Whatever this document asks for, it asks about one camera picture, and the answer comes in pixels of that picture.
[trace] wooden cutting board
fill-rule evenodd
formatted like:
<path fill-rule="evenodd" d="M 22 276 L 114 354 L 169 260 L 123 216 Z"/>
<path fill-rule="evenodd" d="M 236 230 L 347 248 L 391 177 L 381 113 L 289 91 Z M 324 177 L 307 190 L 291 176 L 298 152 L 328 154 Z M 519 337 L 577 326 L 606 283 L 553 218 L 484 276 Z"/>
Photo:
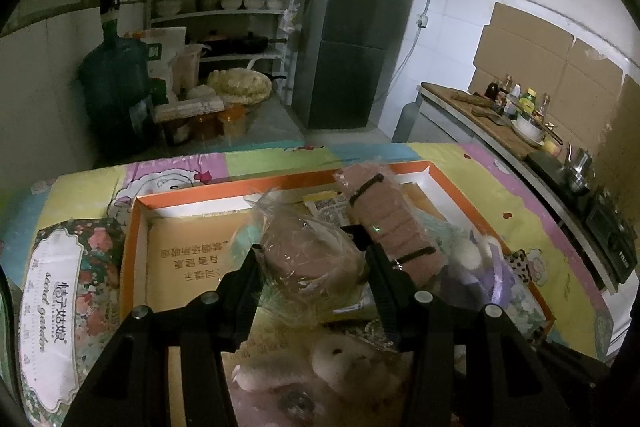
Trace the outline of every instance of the wooden cutting board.
<path fill-rule="evenodd" d="M 455 108 L 455 110 L 466 116 L 469 120 L 475 123 L 482 130 L 484 130 L 494 140 L 496 140 L 500 145 L 507 149 L 511 154 L 513 154 L 518 160 L 523 161 L 529 153 L 532 153 L 534 150 L 536 150 L 533 147 L 529 146 L 521 138 L 519 138 L 518 135 L 513 132 L 513 129 L 511 129 L 511 127 L 499 126 L 494 122 L 488 120 L 487 118 L 478 118 L 477 116 L 473 115 L 472 110 L 478 110 L 477 105 L 472 105 L 471 103 L 462 102 L 461 100 L 455 99 L 458 97 L 462 98 L 465 95 L 466 97 L 471 97 L 473 95 L 457 89 L 451 89 L 450 87 L 436 86 L 435 84 L 428 84 L 426 82 L 423 82 L 421 86 L 430 93 L 433 93 L 443 102 L 448 103 L 451 107 Z"/>

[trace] gas stove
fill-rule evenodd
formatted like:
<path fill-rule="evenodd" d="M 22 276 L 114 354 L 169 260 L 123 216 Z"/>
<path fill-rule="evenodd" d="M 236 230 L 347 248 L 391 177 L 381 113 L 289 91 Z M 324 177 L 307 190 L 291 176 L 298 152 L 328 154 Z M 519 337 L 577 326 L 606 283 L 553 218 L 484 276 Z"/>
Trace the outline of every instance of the gas stove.
<path fill-rule="evenodd" d="M 609 267 L 610 274 L 619 283 L 625 282 L 638 264 L 636 233 L 623 219 L 609 192 L 599 188 L 593 194 L 576 197 L 566 186 L 562 164 L 544 151 L 532 152 L 525 162 L 581 220 L 602 250 L 603 255 L 599 257 Z"/>

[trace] freezer door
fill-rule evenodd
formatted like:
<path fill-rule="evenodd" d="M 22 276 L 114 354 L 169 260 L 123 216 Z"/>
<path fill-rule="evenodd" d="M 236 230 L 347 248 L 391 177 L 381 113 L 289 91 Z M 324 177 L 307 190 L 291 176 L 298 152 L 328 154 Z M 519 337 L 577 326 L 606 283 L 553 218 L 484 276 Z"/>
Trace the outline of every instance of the freezer door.
<path fill-rule="evenodd" d="M 322 42 L 309 113 L 309 129 L 356 129 L 369 121 L 385 52 Z"/>
<path fill-rule="evenodd" d="M 402 0 L 329 0 L 322 38 L 386 50 L 402 15 Z"/>

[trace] bowl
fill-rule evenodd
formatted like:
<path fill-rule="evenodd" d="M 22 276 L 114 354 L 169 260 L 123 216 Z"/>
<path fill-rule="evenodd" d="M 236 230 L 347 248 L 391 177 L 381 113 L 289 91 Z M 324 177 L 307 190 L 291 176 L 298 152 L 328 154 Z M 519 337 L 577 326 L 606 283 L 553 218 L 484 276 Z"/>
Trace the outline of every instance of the bowl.
<path fill-rule="evenodd" d="M 237 10 L 242 6 L 242 0 L 220 0 L 223 10 Z"/>
<path fill-rule="evenodd" d="M 244 7 L 248 10 L 259 10 L 264 7 L 264 1 L 261 0 L 244 0 Z"/>
<path fill-rule="evenodd" d="M 282 10 L 282 6 L 282 1 L 267 1 L 267 8 L 269 8 L 269 10 Z"/>
<path fill-rule="evenodd" d="M 520 113 L 515 126 L 524 136 L 534 142 L 540 142 L 545 134 L 545 131 L 539 126 L 538 122 L 533 120 L 533 117 L 528 113 Z"/>
<path fill-rule="evenodd" d="M 173 17 L 182 9 L 182 1 L 158 1 L 156 11 L 161 17 Z"/>

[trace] plate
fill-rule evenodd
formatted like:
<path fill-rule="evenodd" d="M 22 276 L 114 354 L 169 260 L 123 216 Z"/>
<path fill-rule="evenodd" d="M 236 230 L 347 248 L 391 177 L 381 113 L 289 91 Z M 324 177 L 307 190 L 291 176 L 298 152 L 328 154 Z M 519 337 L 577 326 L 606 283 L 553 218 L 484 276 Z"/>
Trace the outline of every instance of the plate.
<path fill-rule="evenodd" d="M 544 147 L 545 143 L 543 141 L 535 142 L 532 139 L 530 139 L 526 134 L 524 134 L 520 129 L 516 127 L 516 123 L 513 120 L 511 120 L 511 128 L 513 129 L 513 132 L 517 134 L 520 139 L 522 139 L 527 143 L 527 145 L 532 146 L 534 149 L 542 149 Z"/>

